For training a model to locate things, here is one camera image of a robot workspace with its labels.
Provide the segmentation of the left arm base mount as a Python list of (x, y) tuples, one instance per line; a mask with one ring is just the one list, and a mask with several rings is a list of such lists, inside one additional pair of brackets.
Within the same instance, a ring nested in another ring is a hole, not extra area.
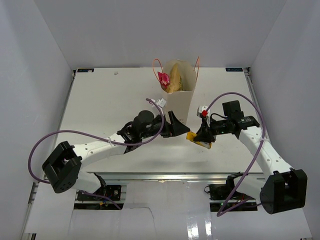
[(119, 211), (123, 208), (121, 203), (121, 185), (106, 185), (95, 193), (85, 194), (78, 191), (74, 203), (75, 210), (102, 210)]

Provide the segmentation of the yellow snack bar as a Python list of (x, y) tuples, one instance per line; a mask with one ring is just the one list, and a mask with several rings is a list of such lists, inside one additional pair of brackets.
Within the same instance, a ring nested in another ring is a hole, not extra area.
[(186, 134), (186, 139), (196, 145), (199, 145), (201, 147), (204, 147), (206, 149), (211, 149), (212, 147), (212, 143), (208, 143), (208, 142), (204, 142), (204, 141), (196, 141), (195, 138), (196, 138), (197, 134), (190, 131)]

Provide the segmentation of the red snack packet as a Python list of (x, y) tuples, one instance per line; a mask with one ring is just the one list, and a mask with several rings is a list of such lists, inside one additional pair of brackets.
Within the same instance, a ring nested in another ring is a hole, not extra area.
[(158, 74), (158, 81), (161, 86), (163, 86), (165, 89), (170, 85), (170, 77), (165, 72), (157, 72)]

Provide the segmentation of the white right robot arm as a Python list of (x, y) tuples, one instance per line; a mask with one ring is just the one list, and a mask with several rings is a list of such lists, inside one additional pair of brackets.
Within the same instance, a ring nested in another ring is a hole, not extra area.
[(239, 101), (222, 105), (224, 117), (215, 120), (207, 106), (199, 106), (197, 116), (202, 123), (193, 141), (210, 148), (217, 136), (234, 135), (252, 154), (262, 170), (265, 181), (245, 172), (227, 177), (226, 195), (236, 200), (243, 194), (255, 199), (272, 215), (303, 208), (306, 202), (308, 177), (302, 169), (294, 169), (263, 137), (263, 129), (253, 116), (245, 116)]

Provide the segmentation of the brown kraft chips bag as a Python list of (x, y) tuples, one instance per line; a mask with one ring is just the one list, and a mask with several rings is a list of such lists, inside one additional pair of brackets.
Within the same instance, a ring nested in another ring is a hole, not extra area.
[(175, 63), (169, 73), (169, 85), (166, 88), (168, 94), (183, 90), (183, 82), (179, 71), (179, 64)]

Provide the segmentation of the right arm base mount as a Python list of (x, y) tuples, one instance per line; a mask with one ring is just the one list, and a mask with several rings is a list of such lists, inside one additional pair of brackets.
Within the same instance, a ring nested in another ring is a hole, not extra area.
[[(228, 197), (230, 191), (225, 184), (208, 184), (204, 189), (204, 193), (209, 197), (209, 206), (211, 213), (217, 213)], [(225, 209), (231, 208), (239, 203), (244, 202), (237, 208), (232, 209), (232, 212), (253, 212), (258, 210), (258, 203), (255, 199), (239, 192), (235, 192), (231, 199), (228, 201)]]

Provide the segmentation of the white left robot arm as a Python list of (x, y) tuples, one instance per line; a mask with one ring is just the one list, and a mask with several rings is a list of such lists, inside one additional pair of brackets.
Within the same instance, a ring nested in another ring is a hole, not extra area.
[(68, 141), (59, 143), (42, 165), (56, 194), (69, 189), (85, 191), (94, 199), (105, 196), (106, 183), (96, 173), (88, 173), (84, 167), (112, 156), (124, 155), (137, 149), (143, 140), (159, 134), (163, 138), (177, 137), (189, 132), (189, 128), (180, 122), (174, 113), (168, 113), (169, 119), (151, 111), (141, 111), (133, 121), (110, 137), (89, 143), (71, 145)]

